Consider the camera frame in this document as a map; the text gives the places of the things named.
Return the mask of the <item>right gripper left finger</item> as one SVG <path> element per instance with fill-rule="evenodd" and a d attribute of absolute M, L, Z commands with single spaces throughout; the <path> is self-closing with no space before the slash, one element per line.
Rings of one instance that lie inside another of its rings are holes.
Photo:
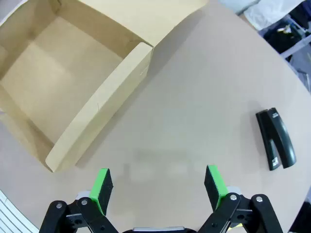
<path fill-rule="evenodd" d="M 39 231 L 75 233 L 79 228 L 88 228 L 91 233 L 116 233 L 117 229 L 106 217 L 112 189 L 110 169 L 100 169 L 90 193 L 71 204 L 62 200 L 50 203 Z"/>

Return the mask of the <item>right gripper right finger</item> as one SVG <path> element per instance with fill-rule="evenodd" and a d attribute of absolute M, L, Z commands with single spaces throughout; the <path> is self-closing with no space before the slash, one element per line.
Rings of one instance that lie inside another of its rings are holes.
<path fill-rule="evenodd" d="M 240 225 L 247 233 L 283 232 L 266 195 L 255 194 L 248 199 L 229 192 L 215 165 L 207 166 L 204 185 L 213 213 L 199 229 L 200 233 L 225 233 Z"/>

